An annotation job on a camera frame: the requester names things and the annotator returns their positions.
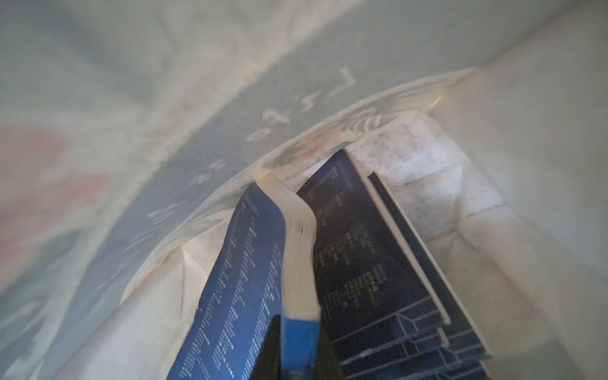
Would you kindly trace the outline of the stack of dark blue books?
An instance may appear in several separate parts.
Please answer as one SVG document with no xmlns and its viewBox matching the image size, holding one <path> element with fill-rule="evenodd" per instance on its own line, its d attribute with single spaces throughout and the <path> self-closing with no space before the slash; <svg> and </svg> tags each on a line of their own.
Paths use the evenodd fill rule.
<svg viewBox="0 0 608 380">
<path fill-rule="evenodd" d="M 345 150 L 300 188 L 322 321 L 346 379 L 486 379 L 490 352 L 418 233 Z"/>
</svg>

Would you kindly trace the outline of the floral canvas tote bag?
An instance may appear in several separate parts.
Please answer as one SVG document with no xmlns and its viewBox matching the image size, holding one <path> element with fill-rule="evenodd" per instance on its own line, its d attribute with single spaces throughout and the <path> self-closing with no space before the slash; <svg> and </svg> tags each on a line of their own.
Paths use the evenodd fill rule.
<svg viewBox="0 0 608 380">
<path fill-rule="evenodd" d="M 494 378 L 607 377 L 605 1 L 4 1 L 1 377 L 162 379 L 241 194 L 378 174 Z"/>
</svg>

